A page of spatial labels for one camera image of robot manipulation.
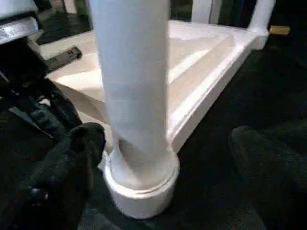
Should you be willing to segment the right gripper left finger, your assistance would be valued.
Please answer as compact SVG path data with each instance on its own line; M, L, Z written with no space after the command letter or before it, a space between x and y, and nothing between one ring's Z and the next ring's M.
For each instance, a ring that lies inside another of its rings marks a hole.
M1 229L77 229L105 144L97 123L75 127L59 141L33 128L1 131Z

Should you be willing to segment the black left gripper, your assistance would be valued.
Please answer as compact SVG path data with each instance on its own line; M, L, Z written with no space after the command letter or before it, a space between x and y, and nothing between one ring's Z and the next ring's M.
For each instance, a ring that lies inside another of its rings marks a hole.
M27 41L0 46L0 95L25 113L39 129L63 138L82 122L70 99L47 77L82 58L73 46L49 59L33 50Z

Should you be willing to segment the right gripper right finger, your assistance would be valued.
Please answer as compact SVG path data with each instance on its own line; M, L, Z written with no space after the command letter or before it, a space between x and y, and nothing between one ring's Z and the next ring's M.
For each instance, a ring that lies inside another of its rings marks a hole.
M307 228L307 127L239 126L232 152L248 199L269 230Z

